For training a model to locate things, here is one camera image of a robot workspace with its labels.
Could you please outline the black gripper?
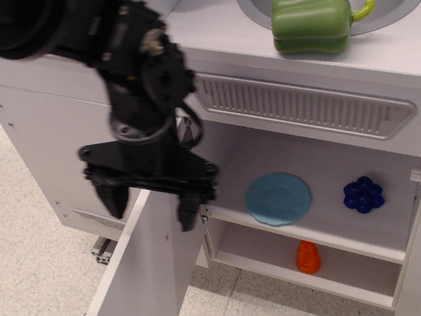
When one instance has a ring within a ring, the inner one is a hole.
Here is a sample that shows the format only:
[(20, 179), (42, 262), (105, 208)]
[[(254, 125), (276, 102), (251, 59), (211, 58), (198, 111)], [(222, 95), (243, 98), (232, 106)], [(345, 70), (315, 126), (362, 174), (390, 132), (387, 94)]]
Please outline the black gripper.
[(200, 205), (216, 198), (218, 167), (164, 136), (157, 142), (122, 142), (83, 146), (85, 178), (116, 219), (127, 209), (129, 189), (179, 195), (178, 219), (183, 232), (194, 229)]

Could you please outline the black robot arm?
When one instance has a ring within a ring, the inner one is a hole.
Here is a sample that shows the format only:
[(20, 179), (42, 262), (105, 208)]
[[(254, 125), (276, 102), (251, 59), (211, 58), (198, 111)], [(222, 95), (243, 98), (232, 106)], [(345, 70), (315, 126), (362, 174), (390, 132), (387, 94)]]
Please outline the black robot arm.
[(135, 0), (0, 0), (0, 57), (57, 55), (95, 69), (107, 88), (114, 139), (84, 146), (85, 176), (113, 217), (129, 189), (177, 195), (184, 230), (216, 195), (218, 168), (178, 138), (177, 110), (194, 74), (158, 13)]

